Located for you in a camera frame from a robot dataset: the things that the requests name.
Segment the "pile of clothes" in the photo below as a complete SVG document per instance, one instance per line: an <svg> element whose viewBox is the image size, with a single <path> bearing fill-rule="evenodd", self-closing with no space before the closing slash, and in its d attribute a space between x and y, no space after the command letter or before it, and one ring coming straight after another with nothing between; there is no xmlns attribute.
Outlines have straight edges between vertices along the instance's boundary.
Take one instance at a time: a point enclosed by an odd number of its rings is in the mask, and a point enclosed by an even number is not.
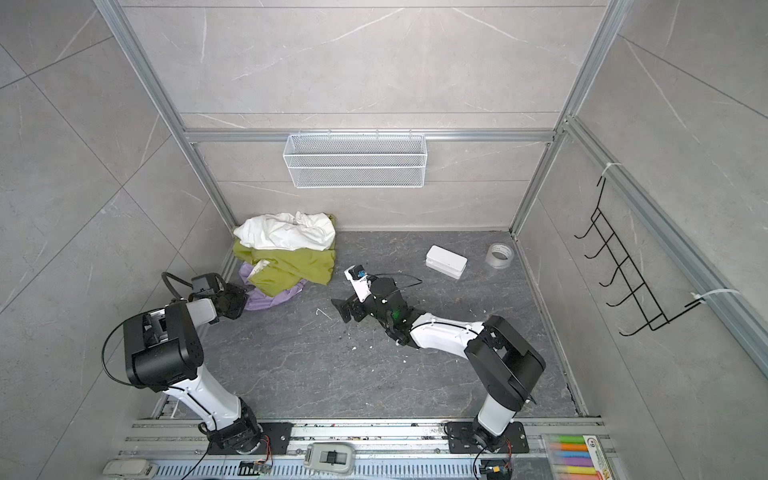
<svg viewBox="0 0 768 480"><path fill-rule="evenodd" d="M328 285L336 260L333 216L259 215L234 230L233 251L243 261L249 289L245 310L265 310L301 292L307 281Z"/></svg>

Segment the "black hook rack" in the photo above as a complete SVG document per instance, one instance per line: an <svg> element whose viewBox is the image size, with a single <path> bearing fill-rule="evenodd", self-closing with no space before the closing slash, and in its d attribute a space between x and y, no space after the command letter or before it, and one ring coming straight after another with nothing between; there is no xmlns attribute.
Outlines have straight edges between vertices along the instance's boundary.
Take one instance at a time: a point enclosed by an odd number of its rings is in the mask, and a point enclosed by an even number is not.
<svg viewBox="0 0 768 480"><path fill-rule="evenodd" d="M632 333L624 333L624 332L619 332L619 333L622 336L633 336L635 333L640 332L645 327L648 327L648 328L650 328L651 330L654 330L654 331L658 330L662 326L665 326L668 323L671 323L672 320L674 320L674 319L684 315L685 313L690 312L691 310L693 310L694 308L699 306L701 303L704 303L704 300L701 299L701 298L695 299L694 301L685 304L683 306L683 311L682 312L680 312L677 315L672 316L672 317L667 316L667 314L664 312L664 309L662 309L661 305L659 305L658 300L656 300L656 296L654 295L653 290L650 289L650 285L648 285L648 283L645 280L645 278L643 278L643 273L640 271L640 269L637 268L637 265L635 264L634 260L632 260L632 257L630 256L629 252L627 251L627 248L624 246L624 243L621 241L621 238L619 238L619 236L616 234L616 230L614 230L614 228L611 226L611 222L608 221L606 216L603 214L603 211L600 209L600 200L603 199L603 191L605 190L605 177L600 177L600 180L598 180L597 187L600 187L600 195L598 196L598 204L595 206L594 211L592 212L592 215L590 215L591 224L590 224L589 228L587 229L587 231L584 233L584 235L581 235L580 237L578 235L574 235L574 237L578 238L579 240L583 239L594 228L595 231L598 232L598 235L600 235L600 238L603 240L603 244L602 244L602 246L600 247L600 249L598 250L598 252L595 255L592 255L591 257L588 256L588 255L584 255L584 256L586 258L588 258L588 259L593 259L593 258L597 257L598 255L600 255L600 253L603 250L608 250L608 252L611 254L611 259L613 259L614 263L616 264L616 268L614 269L614 274L613 274L613 276L611 276L611 281L609 281L608 283L600 282L600 286L603 286L603 287L611 286L611 284L613 284L614 280L616 280L616 276L619 273L621 273L621 278L624 280L624 284L626 284L627 288L629 289L629 294L627 294L618 303L608 303L608 302L606 302L605 304L608 305L608 306L620 306L622 303L624 303L627 300L629 300L630 298L632 298L634 300L634 302L637 304L637 308L639 308L640 312L643 314L643 318L645 320L645 323L642 326L638 327ZM610 230L610 234L607 237L605 235L603 235L603 232L600 231L600 227L598 227L598 225L597 225L597 221L600 218L603 219L605 224L608 225L608 229ZM614 238L616 239L616 241L618 242L619 246L621 247L620 253L618 255L611 249L611 246L608 245L608 242L611 241L611 239L614 239ZM627 275L622 270L622 266L626 262L629 262L629 264L632 266L632 268L634 268L634 270L637 272L637 276L640 278L640 283L637 286L635 286L635 287L632 287L632 285L629 282L629 279L627 278ZM656 304L656 307L658 308L658 311L660 312L659 314L657 314L656 316L654 316L651 319L648 319L648 315L647 315L645 309L643 308L643 305L641 304L640 300L637 298L637 292L640 291L641 289L645 289L650 294L651 299L653 299L654 303ZM660 322L658 322L658 325L654 326L652 324L652 322L656 321L657 319L660 319Z"/></svg>

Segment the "black mounting plate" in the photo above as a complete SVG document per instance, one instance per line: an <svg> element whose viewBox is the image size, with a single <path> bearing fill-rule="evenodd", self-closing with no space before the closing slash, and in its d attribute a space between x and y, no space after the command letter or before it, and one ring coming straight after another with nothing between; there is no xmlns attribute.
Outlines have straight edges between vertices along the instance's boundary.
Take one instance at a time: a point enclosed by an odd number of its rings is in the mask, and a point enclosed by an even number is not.
<svg viewBox="0 0 768 480"><path fill-rule="evenodd" d="M293 423L290 422L259 422L264 429L264 435L270 437L270 448L272 455L285 455L288 453L288 442L290 442L290 433L293 429ZM261 442L251 455L266 454L266 442ZM216 444L210 446L208 455L239 455L233 449L220 449Z"/></svg>
<svg viewBox="0 0 768 480"><path fill-rule="evenodd" d="M448 447L451 453L480 452L477 441L472 437L474 432L472 422L448 422L445 424L445 432L448 434ZM528 437L525 434L525 428L520 422L513 422L507 425L507 429L502 433L499 452L507 452L507 442L503 439L509 440L512 446L512 453L528 453L531 451L528 447Z"/></svg>

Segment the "roll of tape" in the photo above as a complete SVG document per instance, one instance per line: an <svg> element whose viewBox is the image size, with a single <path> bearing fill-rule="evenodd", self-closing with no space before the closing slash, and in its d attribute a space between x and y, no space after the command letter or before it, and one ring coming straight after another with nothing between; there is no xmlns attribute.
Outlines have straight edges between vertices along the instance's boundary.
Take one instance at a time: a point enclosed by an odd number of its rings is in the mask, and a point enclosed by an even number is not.
<svg viewBox="0 0 768 480"><path fill-rule="evenodd" d="M485 255L485 262L499 270L512 265L512 259L515 258L515 252L509 245L504 243L492 243Z"/></svg>

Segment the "gray plastic device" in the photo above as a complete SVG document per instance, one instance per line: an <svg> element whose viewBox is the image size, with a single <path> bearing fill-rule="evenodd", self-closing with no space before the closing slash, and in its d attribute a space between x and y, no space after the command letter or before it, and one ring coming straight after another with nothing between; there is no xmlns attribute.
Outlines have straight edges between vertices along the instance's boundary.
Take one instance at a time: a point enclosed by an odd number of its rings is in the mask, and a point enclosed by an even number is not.
<svg viewBox="0 0 768 480"><path fill-rule="evenodd" d="M321 472L348 475L355 464L355 449L343 443L310 443L304 466Z"/></svg>

